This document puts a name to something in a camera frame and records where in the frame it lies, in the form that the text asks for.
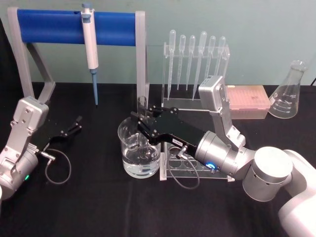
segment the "black table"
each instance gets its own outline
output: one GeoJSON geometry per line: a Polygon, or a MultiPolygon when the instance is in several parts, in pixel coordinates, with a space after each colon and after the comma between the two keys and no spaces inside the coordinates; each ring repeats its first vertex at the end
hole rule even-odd
{"type": "MultiPolygon", "coordinates": [[[[274,86],[266,87],[271,94],[274,86]]],[[[160,104],[160,89],[151,85],[150,102],[160,104]]],[[[0,146],[10,132],[9,122],[21,94],[0,90],[0,146]]],[[[265,120],[234,120],[246,137],[246,147],[275,146],[292,149],[316,166],[316,88],[302,86],[298,114],[287,120],[267,115],[265,120]]],[[[278,210],[290,196],[281,190],[270,202],[252,200],[241,181],[201,181],[187,191],[175,181],[159,181],[158,173],[145,180],[128,176],[122,166],[117,127],[136,107],[135,85],[100,85],[100,105],[93,105],[90,84],[57,84],[50,112],[37,139],[46,131],[67,127],[82,115],[83,130],[63,145],[71,159],[69,182],[55,186],[46,181],[46,158],[18,192],[2,202],[1,237],[267,237],[287,236],[279,224],[278,210]]],[[[212,129],[207,113],[180,114],[201,129],[212,129]]],[[[62,159],[51,176],[66,177],[62,159]]],[[[186,184],[195,180],[185,180],[186,184]]]]}

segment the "clear acrylic stand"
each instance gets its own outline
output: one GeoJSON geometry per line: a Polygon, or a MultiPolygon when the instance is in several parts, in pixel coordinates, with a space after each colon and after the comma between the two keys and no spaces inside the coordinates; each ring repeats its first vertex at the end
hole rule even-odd
{"type": "MultiPolygon", "coordinates": [[[[178,86],[178,67],[179,67],[179,47],[175,47],[173,53],[173,64],[172,64],[172,82],[171,91],[168,98],[168,77],[169,77],[169,63],[170,63],[170,50],[169,45],[164,43],[163,47],[163,77],[162,77],[162,95],[161,95],[161,106],[166,108],[176,107],[179,110],[187,111],[206,111],[202,108],[201,101],[199,99],[198,88],[193,97],[194,82],[198,67],[198,46],[194,47],[191,69],[189,70],[189,47],[185,47],[183,51],[182,67],[180,83],[178,86]],[[190,71],[188,85],[187,85],[187,71],[190,71]]],[[[212,53],[209,52],[209,47],[205,47],[201,59],[201,65],[199,68],[199,77],[197,84],[201,83],[205,79],[205,75],[219,75],[224,76],[228,67],[230,58],[230,51],[228,44],[224,45],[224,48],[214,47],[212,53]],[[210,62],[209,70],[207,73],[207,66],[210,62]]],[[[172,177],[170,172],[177,178],[194,178],[196,176],[194,170],[190,167],[189,163],[185,160],[179,160],[176,158],[179,153],[179,148],[169,143],[164,143],[164,152],[161,153],[160,157],[160,180],[166,180],[172,177]],[[167,161],[169,159],[170,171],[167,169],[167,161]]],[[[233,178],[221,173],[211,173],[207,167],[204,167],[193,157],[189,157],[190,161],[195,166],[200,178],[208,179],[225,179],[234,181],[233,178]]]]}
{"type": "MultiPolygon", "coordinates": [[[[208,46],[205,47],[198,81],[201,83],[205,79],[205,70],[208,59],[211,58],[211,63],[209,67],[208,75],[220,75],[224,76],[226,74],[230,51],[228,44],[224,46],[224,51],[222,54],[218,52],[219,47],[215,47],[213,55],[210,55],[208,52],[208,46]],[[219,65],[218,73],[216,73],[216,64],[219,65]]],[[[189,77],[188,90],[186,89],[187,81],[187,70],[188,70],[188,60],[189,60],[189,48],[186,47],[183,54],[182,61],[182,70],[180,76],[179,89],[177,89],[177,75],[178,75],[178,64],[179,64],[179,47],[175,47],[174,56],[173,56],[173,67],[172,67],[172,85],[169,99],[168,97],[168,74],[169,74],[169,63],[170,63],[170,51],[169,45],[164,43],[163,49],[163,77],[162,77],[162,95],[161,95],[161,106],[166,108],[176,107],[179,110],[188,110],[188,111],[205,111],[202,109],[201,102],[199,100],[198,90],[195,94],[194,100],[193,96],[193,83],[195,81],[195,75],[198,64],[198,46],[194,48],[192,65],[189,77]]]]}

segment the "glass flask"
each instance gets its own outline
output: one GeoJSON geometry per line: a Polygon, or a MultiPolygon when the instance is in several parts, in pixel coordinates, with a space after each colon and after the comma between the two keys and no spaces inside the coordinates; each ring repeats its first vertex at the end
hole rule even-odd
{"type": "Polygon", "coordinates": [[[302,61],[293,61],[286,78],[269,97],[271,107],[269,113],[280,119],[294,117],[298,111],[300,97],[300,82],[306,64],[302,61]]]}

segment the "micropipette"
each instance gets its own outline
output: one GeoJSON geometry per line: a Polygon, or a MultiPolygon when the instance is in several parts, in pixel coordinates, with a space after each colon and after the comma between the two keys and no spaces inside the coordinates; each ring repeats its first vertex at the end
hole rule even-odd
{"type": "Polygon", "coordinates": [[[194,80],[192,100],[194,100],[194,96],[196,94],[197,87],[198,87],[198,77],[199,77],[199,71],[201,69],[201,61],[202,61],[202,56],[205,49],[206,38],[207,38],[207,33],[205,31],[201,32],[201,35],[199,36],[199,43],[198,43],[197,71],[196,71],[196,78],[194,80]]]}
{"type": "Polygon", "coordinates": [[[192,58],[193,58],[193,51],[194,51],[195,45],[196,45],[196,37],[195,36],[190,36],[190,41],[189,41],[189,60],[188,60],[188,68],[187,68],[187,90],[188,90],[189,77],[190,77],[190,71],[191,71],[191,64],[192,64],[192,58]]]}
{"type": "Polygon", "coordinates": [[[180,36],[180,43],[179,43],[179,65],[178,65],[178,86],[177,90],[179,90],[179,83],[180,83],[180,77],[181,77],[181,68],[182,68],[182,59],[183,59],[183,52],[186,45],[186,36],[181,35],[180,36]]]}
{"type": "Polygon", "coordinates": [[[211,65],[211,60],[213,58],[213,51],[214,51],[214,47],[215,47],[215,42],[216,42],[216,37],[215,36],[211,36],[209,38],[209,43],[208,43],[208,59],[206,62],[206,69],[205,69],[205,76],[204,79],[207,78],[208,76],[208,71],[209,71],[209,67],[211,65]]]}
{"type": "Polygon", "coordinates": [[[92,75],[94,102],[95,106],[98,106],[97,71],[99,62],[94,26],[94,9],[92,9],[89,3],[83,3],[82,7],[84,8],[81,12],[81,18],[85,51],[87,54],[88,68],[92,75]]]}
{"type": "Polygon", "coordinates": [[[218,76],[219,64],[221,62],[222,54],[224,52],[225,43],[226,43],[226,38],[224,36],[222,36],[218,42],[218,49],[217,49],[218,58],[216,61],[216,67],[215,67],[215,72],[214,72],[214,75],[216,75],[216,76],[218,76]]]}
{"type": "Polygon", "coordinates": [[[174,49],[176,47],[176,31],[171,30],[169,34],[169,52],[170,52],[170,62],[169,62],[169,76],[168,76],[168,100],[171,91],[171,83],[172,83],[172,67],[173,67],[173,55],[174,49]]]}

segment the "wall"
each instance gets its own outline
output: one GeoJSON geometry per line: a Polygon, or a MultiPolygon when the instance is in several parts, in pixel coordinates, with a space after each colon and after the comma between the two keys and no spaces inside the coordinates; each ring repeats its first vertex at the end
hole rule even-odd
{"type": "MultiPolygon", "coordinates": [[[[312,61],[302,84],[316,77],[316,2],[313,0],[90,0],[97,11],[146,11],[148,72],[161,83],[162,46],[171,29],[177,36],[201,31],[225,36],[231,50],[227,84],[280,84],[292,60],[312,61]]],[[[0,0],[0,18],[9,36],[6,9],[80,10],[78,0],[0,0]]],[[[83,45],[40,44],[56,81],[91,82],[83,45]]],[[[135,83],[135,48],[98,46],[99,82],[135,83]]],[[[34,81],[41,81],[30,60],[34,81]]]]}

